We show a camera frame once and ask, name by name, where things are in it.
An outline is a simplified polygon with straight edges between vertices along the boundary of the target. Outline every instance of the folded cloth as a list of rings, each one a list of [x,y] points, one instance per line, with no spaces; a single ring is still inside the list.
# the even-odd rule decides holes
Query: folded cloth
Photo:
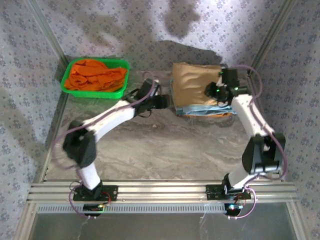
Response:
[[[205,116],[197,116],[197,115],[181,115],[183,117],[188,117],[188,118],[192,118],[192,117],[205,117],[205,118],[223,118],[223,117],[228,117],[228,116],[232,116],[231,112],[226,112],[226,113],[219,113],[219,114],[214,114],[214,115],[205,115]]]
[[[186,106],[177,106],[173,92],[173,81],[169,83],[170,93],[172,95],[173,105],[175,108],[175,114],[178,116],[228,116],[227,113],[237,114],[231,106],[226,104],[219,105],[207,105],[207,104],[190,104]]]
[[[206,87],[219,81],[222,68],[215,65],[174,63],[172,68],[173,100],[177,107],[189,105],[217,106],[218,102],[205,95]]]
[[[124,86],[127,70],[108,68],[103,62],[83,59],[72,65],[64,87],[68,90],[114,92]]]

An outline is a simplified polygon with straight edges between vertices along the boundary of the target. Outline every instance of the orange towel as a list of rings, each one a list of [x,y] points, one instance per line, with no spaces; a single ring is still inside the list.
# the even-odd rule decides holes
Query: orange towel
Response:
[[[188,117],[188,118],[223,118],[223,117],[228,117],[231,116],[231,112],[225,112],[225,113],[220,113],[220,114],[215,114],[215,115],[205,115],[205,116],[196,116],[196,115],[182,115],[181,117]]]
[[[83,59],[73,64],[64,82],[68,90],[114,92],[124,86],[127,70],[108,68],[103,62]]]

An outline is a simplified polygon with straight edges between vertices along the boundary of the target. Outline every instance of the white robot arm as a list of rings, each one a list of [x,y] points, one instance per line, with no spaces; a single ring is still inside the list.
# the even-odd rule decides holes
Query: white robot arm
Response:
[[[95,192],[96,194],[97,189],[102,184],[94,163],[97,155],[97,142],[116,126],[141,113],[152,109],[167,108],[169,96],[159,95],[158,89],[160,89],[160,85],[157,80],[153,82],[151,79],[146,79],[140,89],[133,90],[105,112],[82,122],[77,120],[71,122],[69,129],[83,125],[87,126],[69,133],[63,143],[63,149],[68,157],[78,165],[77,174],[87,192]],[[150,92],[150,96],[140,101]]]
[[[275,131],[266,123],[259,110],[253,103],[253,110],[259,119],[257,122],[250,110],[252,96],[246,87],[239,87],[236,68],[225,68],[221,74],[222,84],[211,83],[206,89],[209,95],[219,102],[228,103],[237,112],[249,142],[242,155],[242,161],[233,171],[228,173],[216,191],[225,196],[234,196],[244,192],[244,186],[257,175],[276,172],[282,166],[282,156],[276,144],[269,137],[265,129],[273,133],[276,139],[285,145],[285,138],[281,133]],[[140,89],[136,89],[122,98],[115,106],[107,111],[83,122],[73,121],[69,129],[95,122],[101,116],[108,115],[102,120],[90,126],[68,134],[63,143],[63,149],[69,158],[75,160],[78,165],[77,173],[82,180],[82,188],[92,196],[99,196],[102,181],[98,176],[94,160],[96,158],[96,143],[116,126],[128,121],[135,116],[152,109],[163,109],[169,105],[168,95],[157,95],[160,85],[157,83],[154,91],[146,100],[140,104],[132,104],[142,99],[151,90],[152,80],[147,79]]]

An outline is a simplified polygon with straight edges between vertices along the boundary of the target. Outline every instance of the green basket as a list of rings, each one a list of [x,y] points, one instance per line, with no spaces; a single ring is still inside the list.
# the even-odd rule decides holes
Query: green basket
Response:
[[[110,59],[110,58],[91,58],[94,60],[98,60],[102,63],[104,63],[108,68],[115,69],[115,68],[124,68],[127,69],[127,73],[124,77],[124,85],[121,89],[114,91],[114,92],[105,92],[105,91],[79,91],[79,90],[68,90],[65,88],[65,81],[69,77],[71,67],[75,64],[75,62],[88,59],[86,58],[77,58],[69,63],[68,67],[65,70],[65,73],[63,75],[62,81],[61,81],[61,89],[63,92],[71,94],[75,96],[76,98],[100,98],[100,99],[119,99],[124,95],[124,91],[126,90],[127,83],[128,83],[128,77],[129,77],[129,71],[130,71],[130,65],[127,61],[121,60],[121,59]]]

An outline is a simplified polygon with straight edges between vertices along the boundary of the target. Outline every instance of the patterned wallpaper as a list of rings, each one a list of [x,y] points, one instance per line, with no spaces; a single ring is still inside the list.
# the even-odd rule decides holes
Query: patterned wallpaper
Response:
[[[286,136],[294,181],[312,236],[320,239],[320,3],[299,1],[259,71],[270,124]]]
[[[12,239],[60,96],[58,58],[29,9],[0,1],[0,239]]]
[[[116,56],[140,70],[250,64],[283,0],[38,0],[69,60]]]

